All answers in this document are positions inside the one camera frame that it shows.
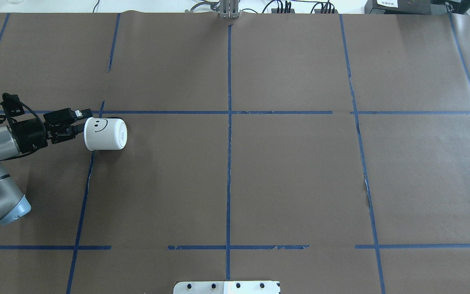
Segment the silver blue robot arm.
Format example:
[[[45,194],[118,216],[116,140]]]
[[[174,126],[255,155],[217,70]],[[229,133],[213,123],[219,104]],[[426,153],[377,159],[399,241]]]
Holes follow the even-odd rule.
[[[90,109],[65,108],[17,121],[11,110],[0,115],[0,224],[9,225],[31,211],[31,204],[3,165],[6,160],[24,158],[83,132],[81,120],[91,118]]]

